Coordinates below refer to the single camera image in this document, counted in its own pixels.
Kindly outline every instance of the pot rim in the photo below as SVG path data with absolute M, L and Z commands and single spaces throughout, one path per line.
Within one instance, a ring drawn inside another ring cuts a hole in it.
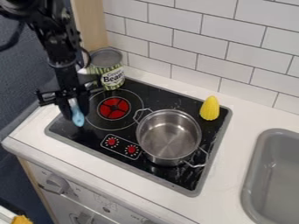
M 139 139 L 139 135 L 137 134 L 139 132 L 139 130 L 141 129 L 141 127 L 143 126 L 143 124 L 145 123 L 145 120 L 147 119 L 150 119 L 151 117 L 153 116 L 157 116 L 159 114 L 162 114 L 162 113 L 165 113 L 165 112 L 171 112 L 172 114 L 179 114 L 181 116 L 184 116 L 184 118 L 186 119 L 189 119 L 191 120 L 191 122 L 194 124 L 194 126 L 196 127 L 196 129 L 198 130 L 198 139 L 197 139 L 197 142 L 195 143 L 196 147 L 194 147 L 193 150 L 191 150 L 188 154 L 182 156 L 182 157 L 173 157 L 173 158 L 165 158 L 165 157 L 159 157 L 159 156 L 156 156 L 156 155 L 153 155 L 152 153 L 148 152 L 147 150 L 145 150 L 143 148 L 143 146 L 140 144 L 140 139 Z M 137 142 L 139 143 L 139 145 L 142 147 L 143 151 L 149 155 L 151 155 L 152 157 L 154 158 L 159 158 L 159 159 L 163 159 L 163 160 L 169 160 L 169 161 L 174 161 L 174 160 L 178 160 L 177 163 L 179 164 L 181 162 L 181 160 L 184 160 L 185 158 L 189 157 L 191 154 L 194 153 L 194 151 L 196 151 L 201 143 L 201 140 L 202 140 L 202 130 L 199 126 L 199 124 L 195 121 L 195 119 L 185 113 L 184 111 L 182 110 L 178 110 L 178 109 L 159 109 L 159 110 L 156 110 L 156 111 L 153 111 L 151 113 L 149 113 L 148 115 L 146 115 L 139 123 L 138 123 L 138 126 L 137 126 L 137 129 L 136 129 L 136 138 L 137 138 Z

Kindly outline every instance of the pot handle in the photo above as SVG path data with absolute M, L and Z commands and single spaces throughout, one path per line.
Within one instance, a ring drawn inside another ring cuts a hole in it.
M 208 158 L 209 158 L 209 154 L 208 154 L 205 150 L 203 150 L 203 149 L 200 148 L 200 147 L 198 147 L 198 148 L 199 148 L 202 152 L 205 153 L 205 163 L 204 163 L 204 164 L 191 164 L 191 163 L 189 163 L 189 162 L 187 162 L 187 161 L 184 160 L 184 163 L 186 163 L 187 165 L 189 165 L 191 168 L 205 167 L 205 166 L 206 166 L 206 162 L 207 162 L 207 160 L 208 160 Z
M 140 109 L 138 109 L 138 110 L 135 112 L 134 116 L 133 116 L 133 120 L 134 120 L 136 123 L 139 123 L 139 121 L 136 119 L 138 113 L 141 112 L 141 111 L 145 111 L 145 110 L 149 110 L 150 113 L 153 113 L 153 112 L 154 112 L 154 111 L 152 111 L 150 108 L 140 108 Z

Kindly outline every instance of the wooden panel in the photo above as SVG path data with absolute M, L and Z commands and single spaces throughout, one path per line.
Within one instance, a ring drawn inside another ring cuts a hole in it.
M 31 184 L 33 185 L 33 188 L 36 191 L 36 193 L 38 194 L 40 200 L 43 202 L 45 209 L 49 213 L 52 221 L 54 222 L 54 224 L 59 224 L 54 213 L 52 212 L 48 202 L 46 201 L 44 194 L 40 191 L 40 188 L 38 187 L 38 182 L 34 178 L 32 172 L 30 170 L 30 167 L 28 165 L 28 162 L 20 157 L 18 157 L 17 159 L 18 159 L 18 162 L 20 162 L 20 164 L 22 165 L 24 172 L 27 174 L 28 179 L 31 181 Z
M 71 0 L 82 46 L 89 52 L 108 46 L 102 0 Z

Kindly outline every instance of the control panel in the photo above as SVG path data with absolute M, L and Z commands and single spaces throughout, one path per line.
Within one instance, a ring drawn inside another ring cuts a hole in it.
M 112 134 L 106 135 L 101 147 L 133 160 L 137 160 L 142 153 L 138 144 Z

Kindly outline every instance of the yellow object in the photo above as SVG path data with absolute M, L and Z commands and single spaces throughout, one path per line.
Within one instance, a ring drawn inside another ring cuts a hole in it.
M 28 220 L 24 215 L 22 215 L 16 216 L 11 224 L 33 224 L 33 222 Z
M 199 114 L 206 121 L 213 121 L 219 117 L 220 105 L 215 96 L 208 97 L 201 106 Z

